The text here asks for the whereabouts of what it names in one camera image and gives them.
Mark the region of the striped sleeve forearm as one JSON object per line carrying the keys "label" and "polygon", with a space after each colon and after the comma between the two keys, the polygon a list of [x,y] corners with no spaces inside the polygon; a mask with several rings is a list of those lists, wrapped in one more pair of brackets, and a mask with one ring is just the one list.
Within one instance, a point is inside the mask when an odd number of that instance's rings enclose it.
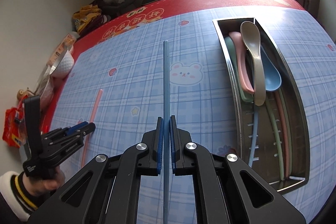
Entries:
{"label": "striped sleeve forearm", "polygon": [[1,223],[26,223],[45,200],[44,194],[29,194],[23,185],[23,173],[9,171],[1,176]]}

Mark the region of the person's left hand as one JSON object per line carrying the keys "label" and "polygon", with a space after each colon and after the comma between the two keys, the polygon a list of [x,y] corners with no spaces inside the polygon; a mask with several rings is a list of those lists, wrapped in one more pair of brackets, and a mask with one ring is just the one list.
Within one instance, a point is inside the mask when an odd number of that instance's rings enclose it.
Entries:
{"label": "person's left hand", "polygon": [[35,197],[41,196],[43,194],[46,194],[48,192],[57,190],[65,183],[65,175],[63,171],[60,169],[59,166],[55,168],[55,174],[53,178],[42,180],[42,179],[36,179],[27,177],[26,174],[23,174],[23,185],[26,189],[26,191]]}

